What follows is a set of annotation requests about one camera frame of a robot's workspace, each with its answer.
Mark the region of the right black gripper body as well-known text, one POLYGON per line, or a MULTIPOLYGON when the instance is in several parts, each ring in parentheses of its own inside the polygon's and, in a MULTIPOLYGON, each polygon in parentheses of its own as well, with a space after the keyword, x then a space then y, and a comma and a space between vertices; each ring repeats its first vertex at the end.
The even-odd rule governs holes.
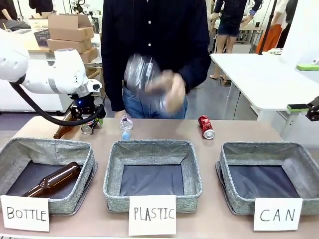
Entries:
POLYGON ((308 103, 309 110, 313 110, 315 112, 315 120, 319 121, 319 97, 316 97, 313 101, 308 103))

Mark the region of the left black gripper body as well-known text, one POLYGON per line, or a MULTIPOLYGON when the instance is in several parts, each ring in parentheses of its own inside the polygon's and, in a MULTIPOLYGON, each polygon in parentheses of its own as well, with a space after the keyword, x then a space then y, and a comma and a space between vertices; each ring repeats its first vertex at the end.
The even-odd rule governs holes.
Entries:
POLYGON ((88 116, 94 115, 96 114, 97 111, 99 113, 104 112, 104 117, 106 116, 106 111, 104 106, 105 99, 100 94, 90 93, 83 97, 79 97, 78 94, 72 94, 70 95, 70 98, 73 100, 73 103, 71 104, 70 108, 77 107, 82 113, 82 119, 84 115, 88 115, 88 116))

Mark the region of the person's right hand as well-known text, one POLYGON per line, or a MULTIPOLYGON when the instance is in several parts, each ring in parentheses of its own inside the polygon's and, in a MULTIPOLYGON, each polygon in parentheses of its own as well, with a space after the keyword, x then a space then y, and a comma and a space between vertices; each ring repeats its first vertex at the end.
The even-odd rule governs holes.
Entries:
POLYGON ((173 71, 163 71, 159 77, 156 77, 152 80, 151 83, 148 83, 146 86, 146 93, 152 94, 168 94, 173 92, 176 89, 178 83, 173 71))

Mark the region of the person's left hand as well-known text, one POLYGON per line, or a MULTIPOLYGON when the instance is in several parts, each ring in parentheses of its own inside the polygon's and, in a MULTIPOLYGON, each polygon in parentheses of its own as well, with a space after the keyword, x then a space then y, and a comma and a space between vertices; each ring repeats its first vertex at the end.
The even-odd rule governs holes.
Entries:
POLYGON ((169 79, 171 87, 165 97, 165 110, 167 113, 175 113, 182 108, 186 96, 185 82, 181 75, 173 73, 169 79))

